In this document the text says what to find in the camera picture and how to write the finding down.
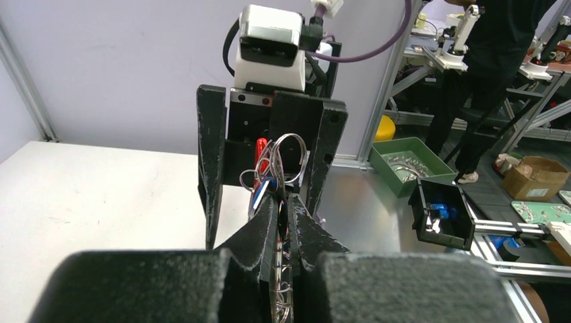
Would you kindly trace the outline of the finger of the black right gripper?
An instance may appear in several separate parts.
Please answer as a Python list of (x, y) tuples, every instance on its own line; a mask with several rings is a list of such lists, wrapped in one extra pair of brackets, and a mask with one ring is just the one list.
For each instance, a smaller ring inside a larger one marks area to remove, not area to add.
[(197, 88), (198, 191), (206, 219), (205, 247), (214, 249), (224, 183), (226, 140), (226, 89), (214, 85)]
[(323, 100), (321, 117), (315, 140), (312, 142), (306, 189), (306, 208), (316, 217), (323, 187), (337, 153), (347, 122), (346, 104), (337, 100)]

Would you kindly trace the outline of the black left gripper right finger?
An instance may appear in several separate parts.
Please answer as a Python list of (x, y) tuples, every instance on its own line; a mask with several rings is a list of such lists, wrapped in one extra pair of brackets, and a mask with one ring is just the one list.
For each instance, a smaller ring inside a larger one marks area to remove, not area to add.
[(296, 322), (516, 322), (501, 278), (466, 254), (350, 252), (288, 199)]

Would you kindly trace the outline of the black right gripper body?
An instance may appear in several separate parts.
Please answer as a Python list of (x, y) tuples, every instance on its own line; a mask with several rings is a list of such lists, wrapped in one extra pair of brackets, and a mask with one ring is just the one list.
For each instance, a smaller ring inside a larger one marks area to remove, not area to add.
[(239, 186), (242, 171), (255, 166), (258, 139), (286, 133), (303, 138), (309, 151), (319, 142), (325, 98), (268, 89), (262, 93), (232, 89), (224, 149), (224, 184)]

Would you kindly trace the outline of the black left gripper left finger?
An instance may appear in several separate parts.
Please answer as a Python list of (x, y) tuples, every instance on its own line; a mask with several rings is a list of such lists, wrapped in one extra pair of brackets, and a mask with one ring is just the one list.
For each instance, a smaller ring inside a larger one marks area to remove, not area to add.
[(218, 248), (91, 251), (68, 256), (31, 322), (268, 322), (261, 261), (268, 219)]

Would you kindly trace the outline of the keyring bunch with tags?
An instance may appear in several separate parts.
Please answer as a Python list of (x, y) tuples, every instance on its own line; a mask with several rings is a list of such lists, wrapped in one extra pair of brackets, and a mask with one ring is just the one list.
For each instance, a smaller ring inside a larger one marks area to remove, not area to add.
[[(299, 170), (291, 176), (286, 174), (285, 162), (281, 156), (281, 146), (288, 139), (296, 141), (300, 148)], [(277, 190), (263, 197), (251, 219), (268, 219), (270, 222), (261, 261), (261, 282), (266, 285), (262, 296), (269, 307), (270, 322), (294, 321), (293, 268), (287, 203), (289, 190), (298, 188), (301, 184), (307, 162), (308, 150), (303, 138), (294, 133), (286, 133), (276, 140), (259, 139), (256, 143), (254, 168), (240, 174), (240, 177), (247, 173), (253, 175), (251, 185), (240, 179), (240, 184), (250, 191), (250, 199), (262, 179), (277, 179)]]

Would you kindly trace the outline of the blue tag key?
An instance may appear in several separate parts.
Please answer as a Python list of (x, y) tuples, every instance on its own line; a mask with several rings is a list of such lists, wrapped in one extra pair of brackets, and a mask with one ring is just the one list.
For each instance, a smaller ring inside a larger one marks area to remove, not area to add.
[(277, 190), (277, 179), (266, 177), (255, 187), (248, 206), (248, 219), (251, 220), (256, 213), (256, 210), (261, 205), (263, 197), (266, 194), (272, 194)]

